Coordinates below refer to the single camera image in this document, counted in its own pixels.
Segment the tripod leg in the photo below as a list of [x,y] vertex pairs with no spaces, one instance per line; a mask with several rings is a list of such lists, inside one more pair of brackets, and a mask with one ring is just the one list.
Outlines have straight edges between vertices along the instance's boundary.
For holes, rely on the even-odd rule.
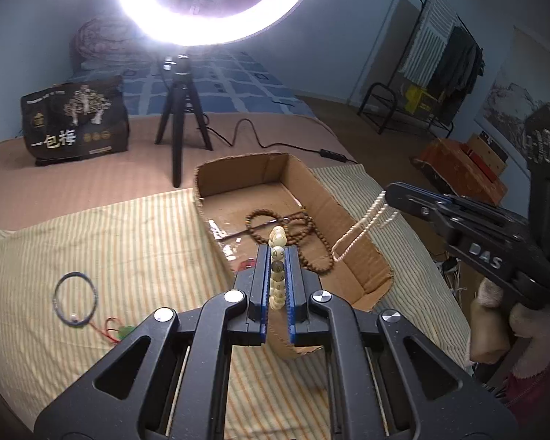
[[185,119],[186,89],[176,86],[173,89],[173,137],[171,153],[173,158],[173,186],[181,185],[182,157],[183,157],[183,121]]
[[167,92],[167,98],[165,98],[165,106],[163,107],[163,114],[161,120],[159,121],[159,128],[157,129],[157,137],[155,137],[155,143],[159,145],[163,140],[163,134],[165,133],[165,128],[167,127],[167,121],[171,114],[171,109],[173,108],[173,88]]
[[210,136],[208,134],[208,129],[206,128],[206,122],[204,122],[204,115],[202,114],[202,104],[200,103],[200,96],[198,90],[195,87],[195,84],[192,80],[187,82],[189,101],[192,103],[192,108],[194,109],[194,115],[198,121],[198,127],[200,127],[200,132],[202,133],[203,143],[206,146],[206,150],[212,151],[212,143],[210,142]]

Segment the wall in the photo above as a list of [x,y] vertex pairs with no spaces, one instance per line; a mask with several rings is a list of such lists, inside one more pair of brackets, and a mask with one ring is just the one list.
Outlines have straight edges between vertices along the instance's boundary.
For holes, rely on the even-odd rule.
[[0,0],[0,140],[21,130],[20,97],[72,74],[69,43],[97,0]]
[[[471,133],[480,130],[474,117],[508,55],[514,28],[534,33],[550,45],[550,0],[449,1],[485,54],[485,75],[479,78],[455,119],[453,137],[467,140]],[[367,76],[371,77],[371,66],[399,2],[304,0],[286,20],[238,45],[300,94],[345,101],[358,82],[352,99],[353,104],[358,104],[364,91],[361,87]],[[421,7],[419,0],[408,2],[416,8]],[[364,74],[359,79],[363,68]],[[500,138],[493,129],[490,132]],[[511,164],[502,180],[509,187],[503,205],[525,215],[529,188],[525,173],[516,164]]]

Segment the red object in box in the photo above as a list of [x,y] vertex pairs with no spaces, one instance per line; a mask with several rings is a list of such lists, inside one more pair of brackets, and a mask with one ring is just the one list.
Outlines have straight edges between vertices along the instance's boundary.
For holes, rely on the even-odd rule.
[[475,165],[481,169],[481,172],[484,173],[490,182],[497,180],[497,175],[489,168],[489,166],[484,162],[483,159],[474,152],[468,145],[461,143],[462,151],[469,156],[469,158],[475,163]]

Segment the striped cloth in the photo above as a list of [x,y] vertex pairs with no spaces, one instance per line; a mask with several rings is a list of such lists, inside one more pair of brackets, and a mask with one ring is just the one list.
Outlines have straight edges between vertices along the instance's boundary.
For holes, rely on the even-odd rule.
[[[380,191],[362,167],[315,173],[343,205],[353,191],[345,206],[355,218]],[[385,304],[402,310],[460,363],[468,326],[417,236],[399,219],[373,239],[395,270]],[[232,285],[213,247],[191,189],[0,231],[0,393],[12,410],[32,428],[38,413],[110,349],[93,329],[71,329],[53,313],[62,275],[80,271],[93,279],[100,296],[96,325],[108,316],[137,325],[157,307],[189,310]],[[89,309],[85,284],[70,284],[61,299],[68,315]],[[322,352],[283,361],[268,346],[235,347],[225,438],[328,438],[325,374]]]

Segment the ring light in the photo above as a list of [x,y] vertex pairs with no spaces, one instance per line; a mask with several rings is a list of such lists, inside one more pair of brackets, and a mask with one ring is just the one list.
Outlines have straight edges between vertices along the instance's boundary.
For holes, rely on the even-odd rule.
[[300,0],[261,0],[238,14],[216,18],[179,14],[157,0],[120,0],[122,8],[153,39],[180,46],[222,44],[247,38],[277,23]]

